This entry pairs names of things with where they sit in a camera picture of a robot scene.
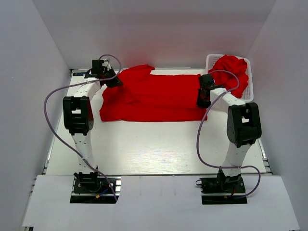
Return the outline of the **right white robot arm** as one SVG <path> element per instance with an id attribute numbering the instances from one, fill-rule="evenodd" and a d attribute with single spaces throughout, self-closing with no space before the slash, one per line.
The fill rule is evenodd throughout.
<path id="1" fill-rule="evenodd" d="M 226 158 L 218 168 L 218 188 L 230 191 L 240 180 L 241 168 L 251 146 L 261 137 L 259 108 L 256 103 L 247 103 L 236 98 L 228 90 L 216 85 L 211 74 L 199 77 L 197 106 L 206 112 L 218 105 L 227 113 L 227 137 L 229 147 Z"/>

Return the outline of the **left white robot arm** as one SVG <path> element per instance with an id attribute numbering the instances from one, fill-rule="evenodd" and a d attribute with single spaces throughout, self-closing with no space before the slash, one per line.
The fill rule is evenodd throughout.
<path id="1" fill-rule="evenodd" d="M 91 100 L 103 85 L 110 88 L 123 85 L 108 58 L 92 60 L 92 68 L 86 72 L 84 82 L 72 96 L 63 99 L 64 127 L 74 141 L 73 149 L 80 167 L 80 172 L 74 175 L 80 182 L 85 182 L 91 192 L 97 192 L 102 186 L 91 145 L 94 126 Z"/>

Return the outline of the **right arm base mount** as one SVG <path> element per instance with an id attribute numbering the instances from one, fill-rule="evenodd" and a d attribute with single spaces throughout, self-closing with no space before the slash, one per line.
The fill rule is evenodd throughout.
<path id="1" fill-rule="evenodd" d="M 232 183 L 222 183 L 214 177 L 200 178 L 195 183 L 201 189 L 202 205 L 247 204 L 243 178 Z"/>

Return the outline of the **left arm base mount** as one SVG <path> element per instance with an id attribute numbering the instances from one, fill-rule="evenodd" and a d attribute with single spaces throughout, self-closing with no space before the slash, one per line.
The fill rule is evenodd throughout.
<path id="1" fill-rule="evenodd" d="M 109 178 L 110 184 L 104 177 L 74 178 L 70 196 L 71 204 L 115 204 L 120 195 L 121 178 Z"/>

